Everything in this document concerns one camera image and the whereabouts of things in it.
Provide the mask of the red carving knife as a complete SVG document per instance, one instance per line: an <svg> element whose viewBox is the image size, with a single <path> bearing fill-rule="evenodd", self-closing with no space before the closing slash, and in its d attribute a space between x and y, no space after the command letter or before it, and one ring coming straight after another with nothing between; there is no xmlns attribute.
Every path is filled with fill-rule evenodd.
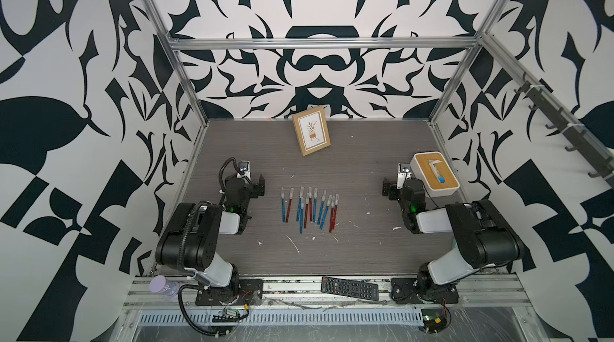
<svg viewBox="0 0 614 342"><path fill-rule="evenodd" d="M333 197L331 208L330 208L329 233L332 233L332 231L334 230L335 211L336 211L336 206L337 206L336 201L337 201L336 198Z"/></svg>
<svg viewBox="0 0 614 342"><path fill-rule="evenodd" d="M339 205L339 201L340 201L340 195L337 193L335 194L335 198L334 198L334 207L333 207L333 211L332 211L332 216L331 216L331 222L330 222L330 231L332 232L335 229L335 224L337 221L337 208Z"/></svg>

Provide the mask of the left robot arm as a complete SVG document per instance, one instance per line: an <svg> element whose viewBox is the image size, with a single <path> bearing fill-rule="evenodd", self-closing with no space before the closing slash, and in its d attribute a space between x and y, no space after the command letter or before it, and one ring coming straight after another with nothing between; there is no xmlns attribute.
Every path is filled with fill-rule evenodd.
<svg viewBox="0 0 614 342"><path fill-rule="evenodd" d="M159 265L195 280L198 288L239 292L238 268L217 253L220 235L240 235L251 216L249 202L265 194L265 178L256 184L227 177L221 204L209 201L179 204L155 249Z"/></svg>

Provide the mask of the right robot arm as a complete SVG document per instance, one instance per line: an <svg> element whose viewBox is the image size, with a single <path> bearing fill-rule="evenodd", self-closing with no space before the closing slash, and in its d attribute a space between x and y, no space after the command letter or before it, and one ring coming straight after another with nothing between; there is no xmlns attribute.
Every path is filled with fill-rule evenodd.
<svg viewBox="0 0 614 342"><path fill-rule="evenodd" d="M483 268L500 268L524 257L524 243L489 200L426 209L425 184L409 178L384 179L382 195L397 201L405 227L413 234L451 233L452 249L420 266L414 279L393 278L391 298L398 304L459 301L457 284Z"/></svg>

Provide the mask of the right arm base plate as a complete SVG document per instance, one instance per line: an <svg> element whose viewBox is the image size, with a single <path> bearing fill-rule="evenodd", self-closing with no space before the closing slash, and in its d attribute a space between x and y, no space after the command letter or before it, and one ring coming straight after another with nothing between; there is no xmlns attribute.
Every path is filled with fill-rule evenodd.
<svg viewBox="0 0 614 342"><path fill-rule="evenodd" d="M422 278L393 278L390 284L390 297L398 305L427 303L454 305L460 299L455 284L437 285Z"/></svg>

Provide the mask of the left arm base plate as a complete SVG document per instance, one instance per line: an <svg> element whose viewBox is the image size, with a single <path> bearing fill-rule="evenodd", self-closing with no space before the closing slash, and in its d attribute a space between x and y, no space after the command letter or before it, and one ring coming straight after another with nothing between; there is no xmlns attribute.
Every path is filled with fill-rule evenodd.
<svg viewBox="0 0 614 342"><path fill-rule="evenodd" d="M195 305L251 305L262 301L264 281L262 279L240 279L225 288L209 287L198 291Z"/></svg>

